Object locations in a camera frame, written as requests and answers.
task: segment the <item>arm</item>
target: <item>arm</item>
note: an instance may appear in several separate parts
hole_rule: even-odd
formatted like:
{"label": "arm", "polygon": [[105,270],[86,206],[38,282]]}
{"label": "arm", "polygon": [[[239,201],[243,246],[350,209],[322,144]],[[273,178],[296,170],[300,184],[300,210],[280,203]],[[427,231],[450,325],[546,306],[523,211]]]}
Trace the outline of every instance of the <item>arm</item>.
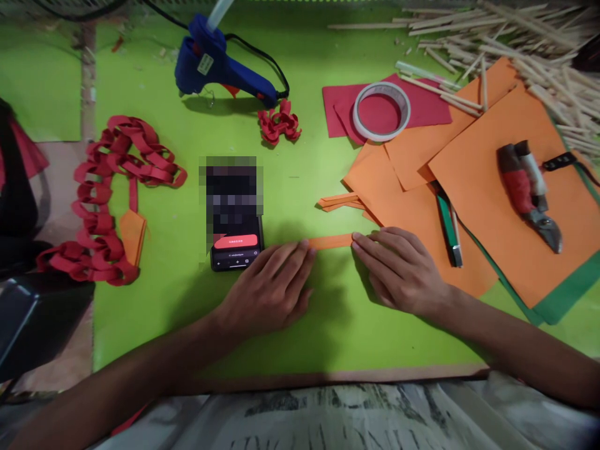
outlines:
{"label": "arm", "polygon": [[142,345],[60,394],[21,430],[10,450],[86,448],[246,339],[292,324],[308,307],[312,291],[303,287],[314,258],[307,241],[265,250],[211,314]]}
{"label": "arm", "polygon": [[600,408],[600,363],[446,284],[415,235],[395,227],[369,237],[355,233],[352,248],[370,270],[373,288],[386,306],[479,346],[544,394],[580,408]]}

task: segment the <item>red button on screen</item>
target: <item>red button on screen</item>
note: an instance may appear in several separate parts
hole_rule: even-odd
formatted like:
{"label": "red button on screen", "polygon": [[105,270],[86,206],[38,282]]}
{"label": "red button on screen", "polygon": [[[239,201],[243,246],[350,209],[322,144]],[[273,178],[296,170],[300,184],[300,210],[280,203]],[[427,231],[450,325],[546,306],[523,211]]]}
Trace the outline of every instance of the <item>red button on screen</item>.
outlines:
{"label": "red button on screen", "polygon": [[243,236],[225,236],[215,242],[214,247],[218,250],[226,248],[253,247],[258,245],[258,237],[255,234]]}

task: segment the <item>right hand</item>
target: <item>right hand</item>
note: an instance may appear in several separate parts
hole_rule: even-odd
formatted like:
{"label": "right hand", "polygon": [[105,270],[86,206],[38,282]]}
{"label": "right hand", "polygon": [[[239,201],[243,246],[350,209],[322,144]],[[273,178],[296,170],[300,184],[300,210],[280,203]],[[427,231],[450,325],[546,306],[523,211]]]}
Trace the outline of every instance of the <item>right hand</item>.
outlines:
{"label": "right hand", "polygon": [[432,318],[451,301],[455,288],[442,280],[414,234],[384,227],[368,237],[353,233],[352,238],[352,248],[369,269],[373,289],[384,305]]}

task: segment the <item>finger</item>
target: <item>finger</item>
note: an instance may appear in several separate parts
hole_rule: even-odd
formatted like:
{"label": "finger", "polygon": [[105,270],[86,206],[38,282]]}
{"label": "finger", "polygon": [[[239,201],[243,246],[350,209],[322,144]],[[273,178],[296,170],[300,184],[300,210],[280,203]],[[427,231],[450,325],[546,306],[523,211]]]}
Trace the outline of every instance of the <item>finger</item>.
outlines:
{"label": "finger", "polygon": [[275,253],[280,246],[274,245],[260,252],[256,259],[250,263],[250,266],[242,273],[242,275],[251,276],[256,275],[258,272],[263,270],[264,265],[269,261],[269,258]]}
{"label": "finger", "polygon": [[370,254],[368,254],[357,241],[352,243],[352,249],[356,252],[356,256],[360,258],[360,260],[364,263],[364,265],[369,269],[369,272],[373,273],[387,288],[388,291],[391,292],[391,286],[394,283],[398,283],[401,278],[396,274],[392,269],[387,267],[381,261],[376,258],[373,258]]}
{"label": "finger", "polygon": [[283,263],[286,262],[289,255],[296,250],[296,247],[298,247],[298,242],[288,242],[275,250],[275,253],[273,253],[261,270],[261,274],[269,279],[273,278]]}
{"label": "finger", "polygon": [[292,256],[285,262],[281,272],[275,278],[275,284],[283,289],[288,288],[288,284],[294,279],[296,273],[300,270],[306,253],[308,252],[308,239],[303,239],[298,244],[298,247],[292,253]]}
{"label": "finger", "polygon": [[423,259],[423,255],[421,255],[404,236],[400,236],[399,234],[376,231],[370,235],[370,238],[373,241],[385,244],[396,250],[400,258],[411,264],[416,264],[419,260]]}
{"label": "finger", "polygon": [[389,293],[386,285],[381,282],[373,273],[369,274],[369,281],[373,286],[373,290],[377,294],[379,300],[388,308],[396,309],[396,305],[393,303],[392,294]]}
{"label": "finger", "polygon": [[398,236],[402,236],[404,239],[406,239],[407,241],[409,241],[411,243],[411,245],[414,247],[414,249],[417,252],[419,252],[423,256],[430,256],[429,252],[427,251],[427,249],[425,248],[425,246],[423,245],[421,240],[415,234],[411,233],[410,231],[406,231],[406,230],[403,230],[402,228],[398,228],[398,227],[383,227],[381,229],[381,231],[385,231],[386,233],[397,234]]}
{"label": "finger", "polygon": [[294,306],[294,309],[292,309],[292,312],[289,313],[289,316],[284,322],[284,327],[290,326],[306,313],[306,310],[308,309],[308,303],[311,295],[313,295],[313,292],[314,289],[305,289],[302,291],[296,306]]}
{"label": "finger", "polygon": [[374,241],[360,233],[352,233],[352,238],[364,251],[377,259],[380,263],[389,267],[397,275],[401,277],[403,274],[406,275],[409,264],[397,254],[385,248],[383,245],[376,244]]}
{"label": "finger", "polygon": [[310,249],[306,253],[304,261],[302,262],[302,266],[300,266],[296,276],[294,276],[294,279],[287,286],[286,297],[289,297],[290,301],[296,302],[296,299],[300,295],[302,288],[306,284],[308,276],[311,274],[311,270],[313,270],[314,260],[316,258],[317,251],[315,249]]}

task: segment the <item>red paper chain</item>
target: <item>red paper chain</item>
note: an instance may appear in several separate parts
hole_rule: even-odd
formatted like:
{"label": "red paper chain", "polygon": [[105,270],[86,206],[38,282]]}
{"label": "red paper chain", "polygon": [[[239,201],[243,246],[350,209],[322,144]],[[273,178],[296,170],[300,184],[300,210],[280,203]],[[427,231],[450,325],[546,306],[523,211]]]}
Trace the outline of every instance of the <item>red paper chain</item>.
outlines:
{"label": "red paper chain", "polygon": [[290,114],[292,102],[282,99],[279,104],[279,112],[274,109],[259,111],[258,119],[261,124],[262,138],[272,146],[279,144],[279,135],[285,134],[290,141],[300,137],[302,130],[298,130],[298,116]]}
{"label": "red paper chain", "polygon": [[[132,143],[142,159],[128,153]],[[75,214],[83,219],[84,228],[77,233],[77,241],[64,242],[41,253],[37,266],[42,272],[50,268],[67,272],[77,281],[129,284],[138,277],[139,268],[127,261],[109,212],[113,175],[129,178],[129,207],[137,212],[138,180],[147,186],[165,184],[178,188],[188,174],[174,164],[175,155],[159,143],[154,128],[136,117],[111,117],[100,140],[88,145],[86,154],[87,161],[75,170],[74,178],[80,185],[78,200],[71,204]],[[90,211],[85,205],[95,205],[98,211]]]}

